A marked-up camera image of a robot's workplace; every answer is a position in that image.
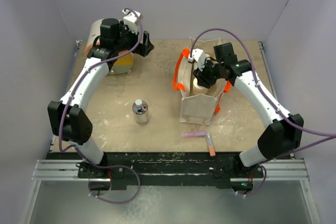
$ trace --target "tabletop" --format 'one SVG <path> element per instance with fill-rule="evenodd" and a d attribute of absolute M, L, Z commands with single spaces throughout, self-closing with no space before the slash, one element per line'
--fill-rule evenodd
<path fill-rule="evenodd" d="M 182 95 L 173 90 L 172 80 L 176 62 L 188 42 L 154 40 L 155 49 L 147 57 L 134 55 L 130 73 L 103 78 L 87 108 L 87 116 L 93 124 L 92 137 L 103 151 L 207 152 L 204 137 L 181 138 L 182 132 L 190 131 L 211 132 L 216 151 L 244 151 L 257 143 L 264 126 L 253 106 L 234 87 L 222 95 L 222 109 L 214 114 L 210 126 L 179 122 Z M 237 41 L 230 42 L 238 60 L 247 59 L 242 46 Z M 271 92 L 258 42 L 244 43 L 261 81 Z M 84 66 L 85 45 L 83 41 L 71 83 Z M 146 124 L 139 124 L 133 118 L 132 105 L 136 99 L 148 104 L 151 118 Z M 56 139 L 54 152 L 58 151 Z"/>

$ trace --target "gray floor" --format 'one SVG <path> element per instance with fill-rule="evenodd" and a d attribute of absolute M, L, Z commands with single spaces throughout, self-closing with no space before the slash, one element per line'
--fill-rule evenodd
<path fill-rule="evenodd" d="M 135 187 L 106 198 L 126 199 Z M 143 186 L 129 204 L 88 197 L 87 182 L 43 182 L 31 223 L 311 223 L 300 182 L 266 182 L 250 197 L 212 187 Z"/>

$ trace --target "orange bag handle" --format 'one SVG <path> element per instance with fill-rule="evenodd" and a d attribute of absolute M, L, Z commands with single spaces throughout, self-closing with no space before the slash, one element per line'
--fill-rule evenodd
<path fill-rule="evenodd" d="M 188 58 L 189 54 L 190 54 L 189 49 L 184 48 L 180 57 L 179 57 L 179 59 L 178 59 L 178 61 L 177 61 L 177 63 L 176 63 L 175 74 L 174 74 L 174 78 L 173 78 L 173 89 L 176 90 L 176 91 L 182 89 L 185 92 L 184 85 L 182 83 L 177 83 L 176 84 L 176 79 L 177 79 L 177 74 L 179 73 L 179 68 L 180 68 L 180 64 L 181 64 L 181 61 L 183 59 L 183 56 L 185 58 Z"/>
<path fill-rule="evenodd" d="M 230 92 L 231 87 L 232 87 L 231 83 L 230 83 L 229 81 L 227 81 L 226 84 L 225 84 L 225 87 L 224 87 L 223 92 L 224 92 L 224 93 L 228 93 L 228 92 Z M 216 108 L 215 108 L 215 114 L 217 114 L 217 113 L 220 111 L 219 102 L 221 101 L 222 94 L 220 95 L 220 97 L 219 97 L 219 99 L 218 99 L 218 103 L 217 103 L 217 106 L 216 106 Z"/>

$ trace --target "clear bottle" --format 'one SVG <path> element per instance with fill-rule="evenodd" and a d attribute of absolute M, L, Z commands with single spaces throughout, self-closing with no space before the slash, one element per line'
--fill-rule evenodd
<path fill-rule="evenodd" d="M 132 111 L 138 123 L 145 123 L 149 120 L 148 105 L 145 101 L 137 99 L 135 103 L 133 103 Z"/>

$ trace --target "marker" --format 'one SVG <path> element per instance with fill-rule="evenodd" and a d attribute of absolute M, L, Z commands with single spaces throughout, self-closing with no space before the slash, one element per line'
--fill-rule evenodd
<path fill-rule="evenodd" d="M 208 144 L 210 156 L 211 157 L 216 156 L 215 147 L 214 147 L 214 143 L 212 142 L 211 133 L 210 132 L 206 132 L 205 138 L 206 138 L 206 143 Z"/>
<path fill-rule="evenodd" d="M 205 131 L 195 131 L 195 132 L 185 132 L 181 133 L 181 137 L 197 137 L 197 136 L 205 136 Z"/>

